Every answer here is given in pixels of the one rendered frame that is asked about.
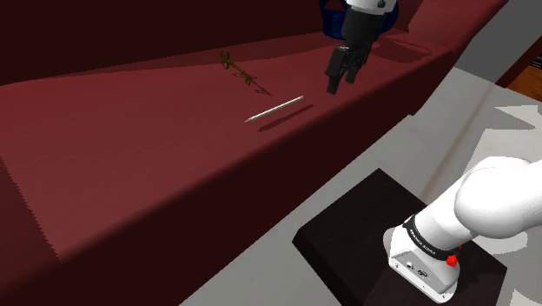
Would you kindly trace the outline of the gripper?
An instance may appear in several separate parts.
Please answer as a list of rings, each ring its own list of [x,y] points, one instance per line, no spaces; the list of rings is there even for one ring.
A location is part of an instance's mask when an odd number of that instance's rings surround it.
[[[341,29],[346,46],[336,46],[325,74],[327,92],[334,95],[347,71],[345,81],[354,83],[361,67],[367,62],[371,45],[377,40],[384,23],[384,15],[374,15],[350,8]]]

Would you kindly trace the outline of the blue curved object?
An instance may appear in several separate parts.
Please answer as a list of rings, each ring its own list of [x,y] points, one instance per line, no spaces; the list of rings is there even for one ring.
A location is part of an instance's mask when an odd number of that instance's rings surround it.
[[[326,8],[328,2],[329,0],[319,0],[323,34],[334,39],[343,40],[341,29],[347,14],[346,10],[350,7],[350,5],[347,4],[346,0],[340,0],[340,4],[345,10],[330,10]],[[385,19],[380,30],[380,34],[389,31],[394,26],[398,19],[399,10],[399,2],[396,2],[393,9],[384,14]]]

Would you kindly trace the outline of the white pencil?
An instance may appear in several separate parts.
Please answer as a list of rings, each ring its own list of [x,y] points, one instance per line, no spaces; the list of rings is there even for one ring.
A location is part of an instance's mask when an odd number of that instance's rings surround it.
[[[275,112],[277,110],[283,109],[283,108],[287,107],[288,105],[297,103],[297,102],[299,102],[299,101],[301,101],[303,99],[304,99],[304,96],[298,96],[296,98],[293,98],[293,99],[291,99],[291,100],[289,100],[289,101],[287,101],[285,103],[276,105],[273,108],[270,108],[268,110],[265,110],[265,111],[263,111],[261,113],[258,113],[258,114],[254,115],[254,116],[249,117],[248,119],[246,119],[244,121],[244,123],[253,122],[254,120],[257,120],[257,119],[259,119],[261,117],[267,116],[267,115],[269,115],[269,114],[271,114],[271,113],[273,113],[273,112]]]

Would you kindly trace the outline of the brass ornate key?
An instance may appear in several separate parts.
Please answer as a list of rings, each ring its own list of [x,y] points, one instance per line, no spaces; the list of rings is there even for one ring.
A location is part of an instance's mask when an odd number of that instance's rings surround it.
[[[252,75],[241,69],[230,59],[230,54],[227,50],[221,50],[220,63],[225,70],[228,70],[229,68],[235,69],[238,72],[239,76],[244,79],[245,84],[250,85],[254,81],[254,77]]]

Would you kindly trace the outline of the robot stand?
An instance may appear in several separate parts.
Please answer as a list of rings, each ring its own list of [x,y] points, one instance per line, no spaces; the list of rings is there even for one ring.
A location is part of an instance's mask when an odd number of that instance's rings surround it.
[[[293,244],[341,306],[497,306],[506,266],[478,244],[463,245],[459,285],[437,304],[387,263],[384,232],[425,204],[376,170],[303,225]]]

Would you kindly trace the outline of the dark red sofa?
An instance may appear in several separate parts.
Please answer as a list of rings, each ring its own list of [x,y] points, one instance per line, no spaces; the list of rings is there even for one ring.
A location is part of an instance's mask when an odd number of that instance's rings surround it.
[[[318,2],[0,0],[0,306],[178,306],[416,112],[506,0],[399,0],[335,95]]]

